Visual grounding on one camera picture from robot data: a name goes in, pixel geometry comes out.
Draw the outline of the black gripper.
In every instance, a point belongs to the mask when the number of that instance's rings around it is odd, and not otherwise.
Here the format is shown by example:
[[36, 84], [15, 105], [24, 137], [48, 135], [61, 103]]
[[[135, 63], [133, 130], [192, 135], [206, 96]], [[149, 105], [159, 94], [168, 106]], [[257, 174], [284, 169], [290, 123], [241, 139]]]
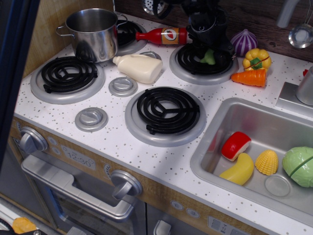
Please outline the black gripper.
[[228, 53], [234, 52], [234, 47], [226, 36], [229, 16], [223, 9], [215, 13], [196, 12], [189, 16], [189, 25], [186, 27], [188, 37], [198, 55], [205, 55], [208, 47], [214, 51], [214, 70], [228, 70], [234, 62]]

